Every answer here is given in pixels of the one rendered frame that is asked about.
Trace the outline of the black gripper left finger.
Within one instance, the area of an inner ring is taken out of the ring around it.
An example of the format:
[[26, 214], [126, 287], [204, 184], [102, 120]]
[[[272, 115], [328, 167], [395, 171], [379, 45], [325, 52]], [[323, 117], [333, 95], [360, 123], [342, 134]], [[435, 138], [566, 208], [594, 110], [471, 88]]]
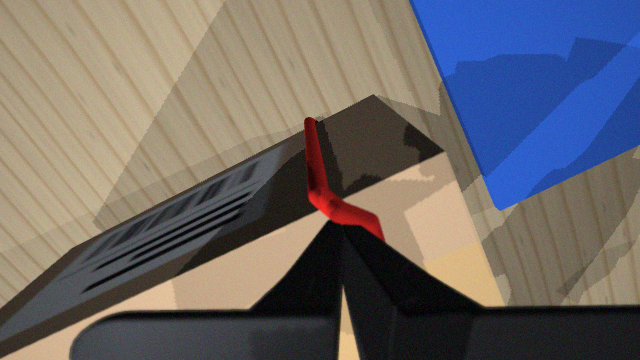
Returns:
[[249, 309], [128, 310], [73, 340], [69, 360], [338, 360], [345, 234], [327, 220]]

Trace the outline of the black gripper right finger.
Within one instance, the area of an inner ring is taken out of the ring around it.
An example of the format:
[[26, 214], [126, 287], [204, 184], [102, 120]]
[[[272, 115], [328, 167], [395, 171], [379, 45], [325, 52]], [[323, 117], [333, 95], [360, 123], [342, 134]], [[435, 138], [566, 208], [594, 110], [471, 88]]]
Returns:
[[355, 220], [341, 224], [360, 360], [640, 360], [640, 305], [485, 307]]

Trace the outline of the tan cardboard box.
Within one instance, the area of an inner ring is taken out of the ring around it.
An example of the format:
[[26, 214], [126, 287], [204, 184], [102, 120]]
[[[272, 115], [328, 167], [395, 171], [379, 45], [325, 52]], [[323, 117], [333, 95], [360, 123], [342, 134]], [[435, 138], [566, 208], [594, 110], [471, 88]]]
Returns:
[[84, 328], [121, 311], [249, 309], [338, 200], [435, 278], [505, 306], [441, 147], [374, 94], [315, 126], [325, 205], [308, 197], [302, 130], [71, 248], [0, 308], [0, 360], [69, 360]]

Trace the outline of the red strap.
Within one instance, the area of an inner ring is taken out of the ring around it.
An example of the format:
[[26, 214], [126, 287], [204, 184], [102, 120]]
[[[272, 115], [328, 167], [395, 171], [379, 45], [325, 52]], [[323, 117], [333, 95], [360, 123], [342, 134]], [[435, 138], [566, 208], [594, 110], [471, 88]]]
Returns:
[[[318, 121], [312, 117], [304, 120], [305, 129], [305, 147], [306, 147], [306, 164], [308, 179], [308, 197], [312, 204], [316, 206], [325, 205], [330, 198], [328, 183], [324, 171], [323, 159], [320, 150], [319, 140], [316, 132], [315, 124]], [[335, 223], [343, 223], [350, 216], [350, 207], [344, 201], [334, 201], [328, 208], [328, 216]], [[375, 233], [380, 225], [378, 217], [371, 212], [362, 213], [357, 223]]]

